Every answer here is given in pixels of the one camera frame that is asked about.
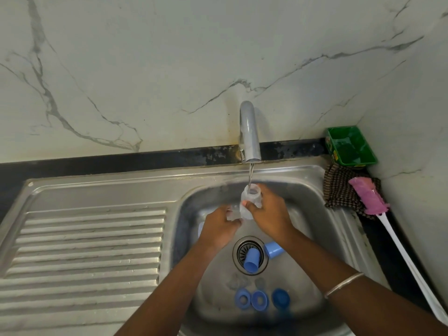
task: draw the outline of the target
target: person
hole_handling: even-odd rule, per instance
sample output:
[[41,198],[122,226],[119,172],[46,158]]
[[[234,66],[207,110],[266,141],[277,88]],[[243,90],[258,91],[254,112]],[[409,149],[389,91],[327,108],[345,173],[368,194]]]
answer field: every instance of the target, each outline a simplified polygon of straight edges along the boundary
[[[357,275],[357,270],[295,229],[283,198],[266,185],[259,186],[262,208],[251,202],[243,205],[260,229],[328,295],[353,333],[357,336],[448,335],[448,327],[434,316],[373,280]],[[241,225],[239,220],[227,221],[227,208],[221,206],[206,217],[198,241],[115,336],[177,335],[205,269]]]

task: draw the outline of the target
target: wall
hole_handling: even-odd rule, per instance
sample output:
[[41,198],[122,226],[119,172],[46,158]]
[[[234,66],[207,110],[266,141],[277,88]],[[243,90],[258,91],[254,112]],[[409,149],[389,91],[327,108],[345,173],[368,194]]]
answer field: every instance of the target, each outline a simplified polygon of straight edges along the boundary
[[0,0],[0,162],[355,124],[447,0]]
[[448,303],[448,12],[417,52],[365,93],[359,127],[406,236]]

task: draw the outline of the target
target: chrome faucet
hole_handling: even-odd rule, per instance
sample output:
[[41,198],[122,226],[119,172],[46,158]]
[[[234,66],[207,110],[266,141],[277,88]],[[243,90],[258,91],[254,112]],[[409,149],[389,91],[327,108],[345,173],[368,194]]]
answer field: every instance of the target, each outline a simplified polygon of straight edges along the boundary
[[240,105],[240,140],[241,162],[260,163],[260,142],[258,141],[255,109],[250,101],[243,101]]

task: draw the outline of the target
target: silver bracelet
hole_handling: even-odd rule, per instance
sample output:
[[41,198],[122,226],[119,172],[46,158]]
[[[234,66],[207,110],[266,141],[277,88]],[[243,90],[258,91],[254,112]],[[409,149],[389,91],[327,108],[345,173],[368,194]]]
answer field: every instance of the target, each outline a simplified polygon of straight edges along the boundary
[[342,282],[340,282],[337,286],[335,286],[333,289],[331,289],[330,291],[328,291],[326,294],[324,294],[323,296],[325,297],[325,299],[328,299],[328,296],[333,294],[333,292],[341,290],[342,288],[344,288],[346,285],[350,284],[351,282],[353,282],[356,278],[359,278],[361,276],[364,276],[364,274],[362,272],[358,272],[357,274],[354,274],[353,276],[350,276],[349,278],[347,278],[346,280],[343,280]]

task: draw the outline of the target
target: pink sponge brush head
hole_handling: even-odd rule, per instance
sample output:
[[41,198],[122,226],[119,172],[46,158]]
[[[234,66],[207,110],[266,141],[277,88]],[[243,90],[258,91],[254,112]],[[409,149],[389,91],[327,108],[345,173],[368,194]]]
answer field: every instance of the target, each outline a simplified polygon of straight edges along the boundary
[[389,210],[389,204],[386,204],[383,198],[376,190],[372,179],[366,177],[356,177],[349,180],[349,184],[353,186],[361,201],[366,206],[364,212],[366,214],[382,214]]

